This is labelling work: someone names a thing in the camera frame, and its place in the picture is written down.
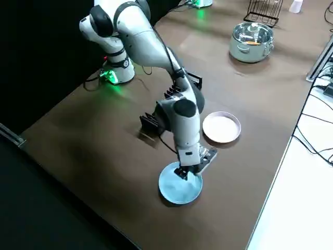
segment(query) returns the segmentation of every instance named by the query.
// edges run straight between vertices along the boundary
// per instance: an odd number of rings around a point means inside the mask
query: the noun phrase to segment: blue plate
[[[187,204],[194,201],[202,190],[202,176],[189,172],[187,180],[174,173],[179,161],[167,165],[160,174],[158,186],[161,194],[174,204]]]

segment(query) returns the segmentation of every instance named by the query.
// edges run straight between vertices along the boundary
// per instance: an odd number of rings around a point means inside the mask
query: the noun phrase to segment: brown table surface
[[[143,249],[244,249],[249,239],[311,86],[305,75],[331,27],[323,17],[329,0],[304,1],[298,15],[288,12],[292,0],[284,1],[275,50],[260,63],[240,63],[228,45],[248,2],[214,0],[157,24],[187,70],[203,77],[201,118],[222,110],[242,125],[239,141],[219,149],[203,173],[192,204],[162,202],[158,177],[176,156],[139,136],[139,116],[171,85],[162,69],[146,76],[138,67],[136,80],[98,91],[80,86],[23,134],[29,154]],[[173,145],[171,133],[163,137]],[[208,145],[203,136],[201,142]]]

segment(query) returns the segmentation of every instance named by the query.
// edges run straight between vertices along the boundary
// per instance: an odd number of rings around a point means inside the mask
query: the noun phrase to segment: pot handle
[[[237,44],[237,48],[239,49],[239,51],[241,51],[243,54],[247,54],[250,52],[250,48],[241,48],[239,47],[239,44]]]
[[[274,45],[273,44],[267,45],[265,47],[264,52],[262,53],[262,55],[263,56],[268,56],[273,49],[274,49]]]

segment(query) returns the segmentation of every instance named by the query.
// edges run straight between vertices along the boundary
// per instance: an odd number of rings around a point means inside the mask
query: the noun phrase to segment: orange object
[[[260,44],[260,43],[253,42],[253,41],[246,41],[245,43],[247,43],[247,44],[254,44],[254,45],[259,45]]]

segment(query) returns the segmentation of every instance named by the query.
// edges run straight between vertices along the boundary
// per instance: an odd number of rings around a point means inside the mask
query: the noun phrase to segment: black wire rack
[[[282,3],[283,0],[250,0],[244,21],[261,22],[272,28],[279,21]]]

